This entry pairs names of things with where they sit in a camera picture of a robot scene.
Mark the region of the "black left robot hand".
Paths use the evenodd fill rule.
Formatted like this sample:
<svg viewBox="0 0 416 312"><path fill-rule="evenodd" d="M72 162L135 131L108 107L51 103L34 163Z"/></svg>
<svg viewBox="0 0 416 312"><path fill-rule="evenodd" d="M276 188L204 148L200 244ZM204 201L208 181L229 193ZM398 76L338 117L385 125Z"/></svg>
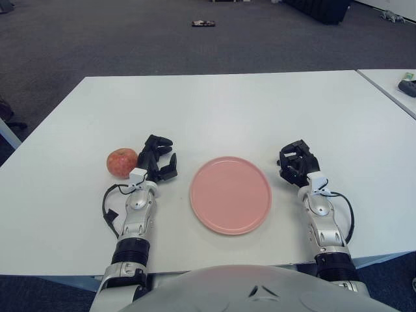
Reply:
<svg viewBox="0 0 416 312"><path fill-rule="evenodd" d="M173 153L168 165L161 168L158 162L161 156L172 151L173 142L161 136L150 135L144 148L138 154L136 167L147 171L146 180L158 183L177 176L177 157Z"/></svg>

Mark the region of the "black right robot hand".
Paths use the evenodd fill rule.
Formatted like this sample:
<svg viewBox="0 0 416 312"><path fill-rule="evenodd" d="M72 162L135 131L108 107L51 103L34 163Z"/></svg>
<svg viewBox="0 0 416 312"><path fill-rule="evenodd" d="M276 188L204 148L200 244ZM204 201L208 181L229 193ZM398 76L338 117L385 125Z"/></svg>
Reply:
<svg viewBox="0 0 416 312"><path fill-rule="evenodd" d="M283 147L277 160L280 177L299 188L309 184L308 174L320 170L318 163L318 159L309 151L309 146L303 140Z"/></svg>

